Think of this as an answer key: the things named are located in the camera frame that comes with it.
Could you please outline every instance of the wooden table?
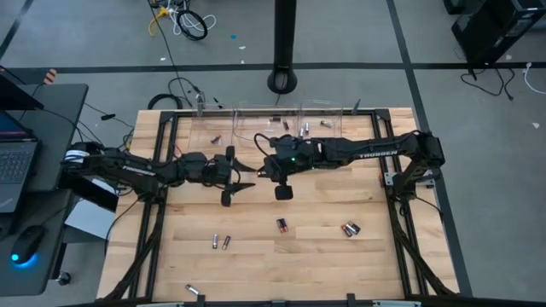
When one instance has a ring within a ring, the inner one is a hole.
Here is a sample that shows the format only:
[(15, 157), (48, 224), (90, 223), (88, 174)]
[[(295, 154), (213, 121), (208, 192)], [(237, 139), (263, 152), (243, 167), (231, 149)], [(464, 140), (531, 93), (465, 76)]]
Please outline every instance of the wooden table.
[[(390, 113), (395, 135), (415, 129), (410, 108), (392, 108)], [(139, 113), (133, 154), (152, 157), (159, 116), (159, 111)], [(373, 138), (371, 120), (363, 118), (344, 117), (340, 124), (342, 135), (353, 140)], [(238, 136), (263, 132), (266, 121), (241, 121)], [(249, 141), (230, 138), (231, 126), (230, 118), (180, 119), (177, 145), (184, 152), (222, 154), (232, 143), (242, 163), (260, 167), (264, 156)], [(218, 133), (223, 135), (223, 143), (212, 145), (210, 140)], [(401, 161), (403, 167), (409, 163), (404, 157)], [(257, 185), (236, 194), (231, 207), (220, 205), (219, 189), (188, 183), (170, 188), (154, 301), (195, 301), (195, 295), (184, 289), (188, 283), (209, 301), (340, 300), (346, 299), (347, 293), (355, 293), (357, 299), (402, 298), (379, 173), (379, 160), (367, 159), (335, 171), (291, 176), (294, 198), (290, 201), (275, 200), (276, 185), (268, 179), (243, 173), (242, 182)], [(418, 188), (417, 193), (435, 202), (431, 189)], [(135, 199), (134, 194), (121, 198), (117, 213)], [(456, 292), (456, 277), (438, 212), (419, 200), (410, 204), (421, 255), (444, 284)], [(98, 297), (109, 293), (131, 264), (141, 215), (142, 206), (137, 205), (113, 228)], [(276, 226), (280, 217), (288, 223), (287, 233), (281, 234)], [(362, 228), (350, 239), (340, 229), (348, 220)], [(213, 234), (219, 235), (219, 245), (230, 235), (229, 248), (212, 249)], [(407, 254), (406, 259), (416, 293), (414, 266)], [(144, 264), (139, 295), (144, 293), (147, 274), (148, 264)]]

